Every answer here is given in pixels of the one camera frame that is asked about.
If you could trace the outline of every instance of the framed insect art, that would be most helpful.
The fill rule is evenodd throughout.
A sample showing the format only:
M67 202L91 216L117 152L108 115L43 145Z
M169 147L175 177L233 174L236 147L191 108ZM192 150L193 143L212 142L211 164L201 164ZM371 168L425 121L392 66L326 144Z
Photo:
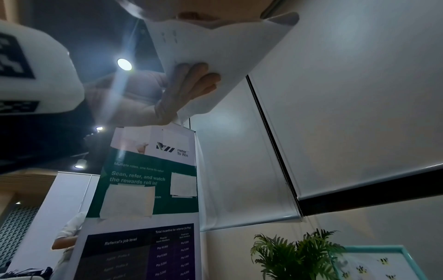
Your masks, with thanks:
M332 255L340 280L427 280L403 246L345 246Z

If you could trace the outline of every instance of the shirt sleeve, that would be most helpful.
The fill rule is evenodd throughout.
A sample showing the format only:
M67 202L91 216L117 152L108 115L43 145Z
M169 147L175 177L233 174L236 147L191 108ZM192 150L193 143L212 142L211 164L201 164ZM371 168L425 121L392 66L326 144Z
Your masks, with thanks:
M75 215L69 222L61 229L55 239L63 237L73 237L75 233L81 228L86 218L86 212L80 212Z

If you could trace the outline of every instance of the green banner section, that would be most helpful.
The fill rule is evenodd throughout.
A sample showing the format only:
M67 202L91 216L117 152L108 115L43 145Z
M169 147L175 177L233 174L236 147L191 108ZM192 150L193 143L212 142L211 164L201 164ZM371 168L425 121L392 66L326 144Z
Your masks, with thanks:
M100 218L110 185L155 186L153 215L198 212L197 197L181 198L170 194L172 173L197 176L195 166L110 147L87 217Z

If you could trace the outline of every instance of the person in white shirt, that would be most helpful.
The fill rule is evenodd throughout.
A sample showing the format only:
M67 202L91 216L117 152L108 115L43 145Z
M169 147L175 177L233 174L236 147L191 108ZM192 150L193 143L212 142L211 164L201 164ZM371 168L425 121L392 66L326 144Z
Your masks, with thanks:
M52 244L53 250L65 249L63 256L54 268L54 272L51 275L51 280L63 280L66 269L71 259L74 245L77 241L78 234L82 229L84 219L86 218L86 212L80 212L75 215L69 222L61 229L60 233Z

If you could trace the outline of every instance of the logo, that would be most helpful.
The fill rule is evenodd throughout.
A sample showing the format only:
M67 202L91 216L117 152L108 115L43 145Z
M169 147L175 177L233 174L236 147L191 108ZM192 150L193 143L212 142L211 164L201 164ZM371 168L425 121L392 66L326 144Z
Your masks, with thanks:
M0 76L35 79L14 36L0 33Z
M157 149L160 149L161 151L172 153L172 151L175 150L175 148L171 148L169 146L165 146L160 142L157 142Z

